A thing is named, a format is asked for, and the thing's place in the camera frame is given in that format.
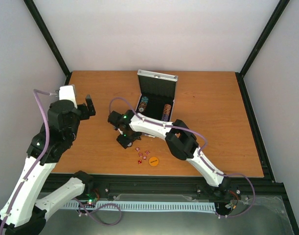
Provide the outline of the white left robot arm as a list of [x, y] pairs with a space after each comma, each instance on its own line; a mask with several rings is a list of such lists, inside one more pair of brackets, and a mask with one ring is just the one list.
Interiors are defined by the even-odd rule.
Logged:
[[40, 132], [27, 151], [23, 171], [7, 203], [0, 210], [0, 234], [38, 235], [48, 219], [77, 196], [94, 193], [93, 177], [83, 171], [50, 195], [38, 199], [49, 174], [76, 139], [80, 121], [96, 114], [90, 95], [77, 105], [70, 99], [51, 103]]

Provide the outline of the red poker chip stack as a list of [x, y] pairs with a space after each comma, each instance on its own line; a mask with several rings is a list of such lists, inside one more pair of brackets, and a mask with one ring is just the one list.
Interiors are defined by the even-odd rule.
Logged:
[[170, 115], [171, 109], [172, 109], [172, 106], [170, 104], [165, 104], [164, 109], [163, 109], [163, 114]]

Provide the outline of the aluminium poker case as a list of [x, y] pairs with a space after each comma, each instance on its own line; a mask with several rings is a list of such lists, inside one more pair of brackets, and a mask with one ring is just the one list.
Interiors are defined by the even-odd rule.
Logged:
[[141, 98], [146, 96], [149, 98], [146, 109], [144, 112], [138, 113], [149, 118], [161, 120], [165, 104], [170, 104], [172, 106], [169, 115], [170, 121], [175, 102], [178, 76], [147, 70], [138, 70], [137, 76], [140, 87], [140, 97], [136, 112], [138, 112]]

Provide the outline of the blue poker chip stack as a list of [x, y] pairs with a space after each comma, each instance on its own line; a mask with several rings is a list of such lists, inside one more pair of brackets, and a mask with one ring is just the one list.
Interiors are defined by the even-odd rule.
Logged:
[[141, 98], [141, 100], [140, 100], [140, 102], [142, 103], [148, 103], [148, 100], [149, 100], [149, 98], [148, 97], [146, 97], [146, 96], [143, 96], [142, 98]]

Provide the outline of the brown poker chip stack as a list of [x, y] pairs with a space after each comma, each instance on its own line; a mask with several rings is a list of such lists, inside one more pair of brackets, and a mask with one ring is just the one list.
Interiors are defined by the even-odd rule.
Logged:
[[146, 106], [147, 106], [147, 102], [141, 102], [138, 106], [138, 112], [140, 112], [140, 113], [144, 112], [146, 109]]

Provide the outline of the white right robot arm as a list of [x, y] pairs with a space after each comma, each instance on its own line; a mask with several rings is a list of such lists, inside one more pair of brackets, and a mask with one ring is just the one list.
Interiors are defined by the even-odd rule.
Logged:
[[175, 158], [189, 162], [204, 177], [206, 183], [213, 187], [216, 197], [223, 198], [228, 192], [230, 179], [205, 156], [203, 148], [197, 143], [197, 133], [182, 120], [161, 121], [128, 110], [124, 114], [110, 112], [108, 123], [119, 131], [116, 140], [123, 148], [131, 147], [145, 134], [159, 138], [166, 142]]

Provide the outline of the purple poker chip stack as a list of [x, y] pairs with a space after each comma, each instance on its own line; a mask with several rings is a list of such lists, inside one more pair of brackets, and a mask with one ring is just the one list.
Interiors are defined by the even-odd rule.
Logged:
[[169, 115], [163, 114], [161, 120], [168, 122], [169, 121]]

